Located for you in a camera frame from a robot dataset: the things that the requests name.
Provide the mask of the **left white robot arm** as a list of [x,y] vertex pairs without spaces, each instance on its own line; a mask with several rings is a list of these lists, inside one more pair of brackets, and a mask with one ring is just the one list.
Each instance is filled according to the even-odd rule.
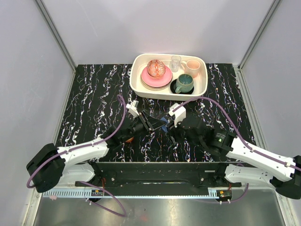
[[30,175],[26,186],[36,189],[38,193],[80,180],[91,186],[97,186],[102,180],[102,175],[90,165],[87,169],[81,169],[79,163],[93,158],[103,158],[135,136],[152,133],[164,125],[163,120],[153,118],[142,111],[132,122],[121,121],[117,127],[112,126],[106,133],[92,141],[63,147],[57,147],[53,143],[46,144],[26,166]]

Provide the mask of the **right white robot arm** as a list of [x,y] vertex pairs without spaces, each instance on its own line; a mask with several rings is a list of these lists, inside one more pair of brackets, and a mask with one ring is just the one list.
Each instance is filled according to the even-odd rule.
[[227,158],[250,164],[243,169],[226,166],[214,174],[218,186],[227,183],[264,184],[275,188],[276,192],[287,198],[301,198],[301,157],[281,156],[246,142],[238,135],[222,129],[206,126],[201,120],[187,117],[179,122],[167,124],[171,140],[179,142],[186,139],[203,148],[212,157],[223,161]]

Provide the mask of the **blue pill organizer box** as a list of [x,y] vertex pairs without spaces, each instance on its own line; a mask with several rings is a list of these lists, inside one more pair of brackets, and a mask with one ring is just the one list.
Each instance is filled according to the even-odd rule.
[[168,120],[166,119],[166,118],[164,118],[164,117],[162,117],[161,119],[160,119],[162,122],[164,122],[164,125],[161,127],[161,129],[165,132],[165,133],[167,133],[167,124],[168,124]]

